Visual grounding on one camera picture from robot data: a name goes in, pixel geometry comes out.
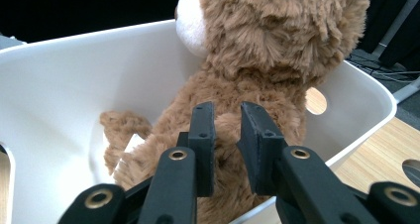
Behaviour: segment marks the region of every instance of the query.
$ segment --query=plush toy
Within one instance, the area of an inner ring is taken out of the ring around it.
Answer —
[[[198,223],[227,223],[266,200],[251,193],[236,146],[241,102],[263,106],[287,144],[301,145],[306,90],[356,46],[367,7],[368,0],[180,0],[177,31],[204,61],[154,126],[130,112],[101,115],[116,182],[128,189],[154,175],[160,154],[189,131],[192,108],[212,101],[215,189],[198,198]],[[144,143],[125,152],[135,133]]]

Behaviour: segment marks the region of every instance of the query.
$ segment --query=stuffed animal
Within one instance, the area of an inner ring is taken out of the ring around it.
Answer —
[[[189,131],[193,107],[211,101],[215,186],[212,197],[197,200],[198,223],[227,223],[266,200],[251,193],[236,146],[241,102],[264,107],[287,144],[301,145],[306,90],[356,46],[367,7],[368,0],[180,0],[178,33],[204,61],[155,125],[130,112],[101,115],[116,182],[128,189],[154,175],[160,154]],[[135,133],[145,141],[125,152]]]

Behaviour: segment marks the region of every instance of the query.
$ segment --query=brown teddy bear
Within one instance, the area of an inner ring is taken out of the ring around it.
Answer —
[[[160,154],[176,145],[179,132],[189,131],[193,107],[213,102],[214,194],[198,198],[197,221],[227,223],[266,200],[251,193],[236,146],[241,102],[264,107],[287,144],[302,144],[306,90],[323,82],[356,46],[368,0],[199,0],[197,5],[200,9],[194,10],[202,17],[198,30],[185,31],[203,39],[193,44],[205,56],[201,69],[153,126],[131,112],[103,113],[101,124],[110,143],[105,161],[124,188],[142,182],[154,175]],[[180,10],[178,17],[189,15]],[[135,133],[145,142],[125,152]]]

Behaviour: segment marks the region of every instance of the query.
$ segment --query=teddy bear head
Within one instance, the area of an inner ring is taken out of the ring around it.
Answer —
[[[368,0],[196,1],[195,7],[179,7],[179,1],[178,21],[191,15],[185,8],[198,12],[187,19],[194,25],[188,30],[208,68],[227,78],[247,69],[270,74],[273,81],[311,85],[356,46],[368,7]]]

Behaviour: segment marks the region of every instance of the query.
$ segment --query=white plastic bin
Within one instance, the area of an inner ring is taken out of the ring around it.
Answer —
[[[56,223],[82,190],[109,181],[99,114],[134,110],[155,121],[200,61],[173,21],[0,51],[0,141],[14,158],[13,223]],[[328,108],[308,112],[305,146],[334,168],[396,106],[346,62],[319,90]]]

